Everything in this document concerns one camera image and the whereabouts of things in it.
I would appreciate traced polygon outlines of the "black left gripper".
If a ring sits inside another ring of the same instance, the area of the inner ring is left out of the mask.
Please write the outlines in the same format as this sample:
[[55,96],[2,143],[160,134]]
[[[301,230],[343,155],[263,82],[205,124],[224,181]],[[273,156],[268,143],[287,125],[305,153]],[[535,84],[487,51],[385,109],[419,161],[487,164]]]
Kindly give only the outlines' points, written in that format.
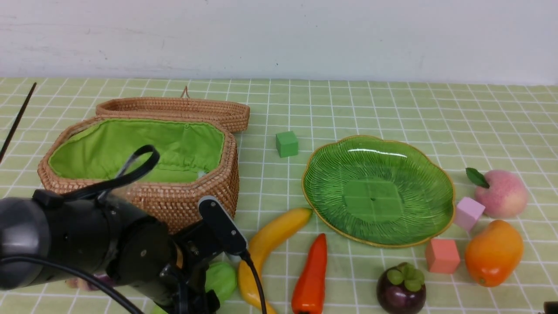
[[209,263],[222,252],[205,222],[175,235],[151,227],[132,245],[131,287],[168,314],[215,314],[221,301],[205,284]]

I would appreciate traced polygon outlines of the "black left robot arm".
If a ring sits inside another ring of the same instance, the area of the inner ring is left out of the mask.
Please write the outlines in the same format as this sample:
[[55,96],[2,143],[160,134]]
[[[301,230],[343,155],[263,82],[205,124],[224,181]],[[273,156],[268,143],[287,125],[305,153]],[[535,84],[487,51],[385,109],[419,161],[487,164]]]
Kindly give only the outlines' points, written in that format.
[[190,271],[185,246],[166,223],[122,199],[62,201],[46,190],[1,200],[1,257],[33,255],[129,286],[170,314],[215,314],[221,302]]

